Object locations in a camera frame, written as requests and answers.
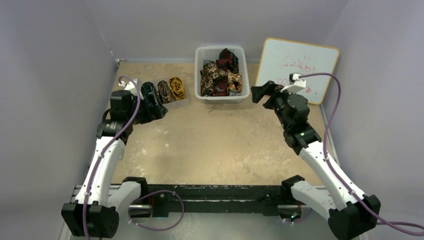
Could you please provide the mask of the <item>white plastic basket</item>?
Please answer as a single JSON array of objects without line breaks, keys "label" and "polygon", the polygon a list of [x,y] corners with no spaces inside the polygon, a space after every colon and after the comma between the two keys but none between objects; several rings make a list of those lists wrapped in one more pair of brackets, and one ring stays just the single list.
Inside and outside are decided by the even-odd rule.
[{"label": "white plastic basket", "polygon": [[[219,53],[225,48],[238,57],[239,71],[241,73],[242,80],[242,91],[238,96],[201,96],[200,71],[203,69],[204,61],[217,60],[219,58]],[[194,94],[204,104],[238,104],[250,96],[251,90],[246,55],[244,49],[240,46],[210,45],[198,47],[195,50],[194,69]]]}]

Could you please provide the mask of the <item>yellow insect-print tie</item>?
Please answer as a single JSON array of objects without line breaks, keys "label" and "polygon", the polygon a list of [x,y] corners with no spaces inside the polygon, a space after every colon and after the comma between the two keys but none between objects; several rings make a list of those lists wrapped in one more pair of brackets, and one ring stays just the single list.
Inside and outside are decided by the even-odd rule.
[{"label": "yellow insect-print tie", "polygon": [[180,101],[187,98],[184,83],[179,77],[171,77],[168,80],[169,89],[175,100]]}]

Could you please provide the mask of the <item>clear plastic organizer tray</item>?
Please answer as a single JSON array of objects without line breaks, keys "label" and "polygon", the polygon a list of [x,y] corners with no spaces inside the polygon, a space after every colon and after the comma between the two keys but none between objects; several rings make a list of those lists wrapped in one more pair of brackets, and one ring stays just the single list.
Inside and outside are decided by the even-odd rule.
[{"label": "clear plastic organizer tray", "polygon": [[[148,81],[148,82],[152,82],[154,85],[155,85],[155,88],[156,88],[156,91],[157,91],[157,95],[158,95],[158,98],[160,99],[160,97],[159,97],[159,93],[158,93],[158,82],[160,82],[160,81],[166,81],[167,82],[167,84],[168,84],[168,80],[169,79],[165,79],[165,78],[161,78],[161,79],[154,79],[154,80],[151,80],[151,81]],[[172,95],[172,98],[173,98],[173,102],[171,102],[171,103],[167,103],[167,104],[162,104],[164,107],[166,107],[168,110],[173,110],[173,109],[177,109],[177,108],[182,108],[182,107],[185,107],[185,106],[187,106],[188,104],[189,104],[189,100],[188,100],[188,95],[187,95],[187,92],[186,92],[186,99],[183,99],[183,100],[175,100],[175,98],[173,97],[173,95]]]}]

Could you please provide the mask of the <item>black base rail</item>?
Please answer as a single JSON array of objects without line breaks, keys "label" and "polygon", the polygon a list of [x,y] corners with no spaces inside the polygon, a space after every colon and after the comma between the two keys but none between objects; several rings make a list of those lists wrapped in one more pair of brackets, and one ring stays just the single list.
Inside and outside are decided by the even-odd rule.
[{"label": "black base rail", "polygon": [[310,213],[281,185],[143,184],[130,203],[133,217],[168,217],[170,213],[261,214],[298,220]]}]

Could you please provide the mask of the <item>whiteboard with yellow frame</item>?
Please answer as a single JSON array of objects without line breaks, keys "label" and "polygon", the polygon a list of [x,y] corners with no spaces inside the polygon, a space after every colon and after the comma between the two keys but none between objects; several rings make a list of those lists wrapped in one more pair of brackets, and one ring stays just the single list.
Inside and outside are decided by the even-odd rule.
[{"label": "whiteboard with yellow frame", "polygon": [[339,56],[335,47],[269,37],[263,44],[255,85],[273,81],[287,86],[293,73],[332,74]]}]

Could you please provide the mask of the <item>brown floral tie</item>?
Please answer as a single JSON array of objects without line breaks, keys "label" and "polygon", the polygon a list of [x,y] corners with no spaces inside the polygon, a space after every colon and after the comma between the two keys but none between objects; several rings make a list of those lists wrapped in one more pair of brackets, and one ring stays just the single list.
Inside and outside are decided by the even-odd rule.
[{"label": "brown floral tie", "polygon": [[203,65],[200,73],[201,97],[235,97],[243,90],[243,76],[239,67],[222,65],[218,61]]}]

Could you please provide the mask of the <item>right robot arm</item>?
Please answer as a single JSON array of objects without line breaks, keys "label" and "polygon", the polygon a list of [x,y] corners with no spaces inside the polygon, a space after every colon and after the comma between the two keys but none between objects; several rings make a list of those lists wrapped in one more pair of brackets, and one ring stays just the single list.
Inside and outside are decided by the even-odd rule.
[{"label": "right robot arm", "polygon": [[269,97],[263,107],[274,111],[283,127],[286,144],[312,168],[328,192],[296,176],[281,183],[282,200],[308,205],[327,221],[338,240],[351,240],[375,228],[380,200],[355,185],[329,155],[325,141],[308,122],[307,99],[292,93],[290,86],[283,87],[273,81],[251,87],[251,96],[253,103]]}]

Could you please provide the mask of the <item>rolled blue green tie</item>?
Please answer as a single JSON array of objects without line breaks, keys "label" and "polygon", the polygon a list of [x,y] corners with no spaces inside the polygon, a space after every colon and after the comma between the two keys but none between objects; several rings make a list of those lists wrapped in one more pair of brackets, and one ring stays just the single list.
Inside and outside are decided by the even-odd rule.
[{"label": "rolled blue green tie", "polygon": [[150,81],[144,82],[142,84],[141,93],[142,93],[144,99],[147,99],[150,96],[157,97],[157,90],[155,88],[155,85]]}]

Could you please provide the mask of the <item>dark red tie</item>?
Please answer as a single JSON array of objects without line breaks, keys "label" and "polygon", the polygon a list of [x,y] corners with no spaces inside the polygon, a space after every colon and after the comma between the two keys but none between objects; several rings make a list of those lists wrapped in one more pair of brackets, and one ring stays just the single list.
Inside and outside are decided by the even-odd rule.
[{"label": "dark red tie", "polygon": [[239,96],[243,89],[243,80],[240,74],[238,57],[228,48],[225,48],[219,53],[215,64],[217,76],[214,76],[213,80],[213,95],[215,97]]}]

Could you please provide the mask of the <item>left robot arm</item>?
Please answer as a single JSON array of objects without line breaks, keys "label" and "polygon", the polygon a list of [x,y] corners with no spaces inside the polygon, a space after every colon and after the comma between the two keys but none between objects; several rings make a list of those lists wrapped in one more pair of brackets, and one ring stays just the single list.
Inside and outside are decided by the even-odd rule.
[{"label": "left robot arm", "polygon": [[141,98],[132,90],[112,92],[110,107],[97,127],[96,147],[84,183],[70,203],[65,203],[61,215],[75,237],[112,238],[120,218],[134,201],[146,203],[149,191],[141,178],[127,177],[117,192],[110,194],[117,162],[133,126],[162,119],[168,112],[155,90],[142,90]]}]

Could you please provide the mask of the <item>rolled pink brown tie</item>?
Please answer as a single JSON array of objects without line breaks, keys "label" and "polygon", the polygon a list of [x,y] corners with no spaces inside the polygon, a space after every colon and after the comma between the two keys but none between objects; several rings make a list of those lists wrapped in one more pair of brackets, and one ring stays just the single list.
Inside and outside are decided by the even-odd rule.
[{"label": "rolled pink brown tie", "polygon": [[161,80],[160,82],[158,82],[157,90],[162,104],[168,104],[174,101],[171,89],[165,80]]}]

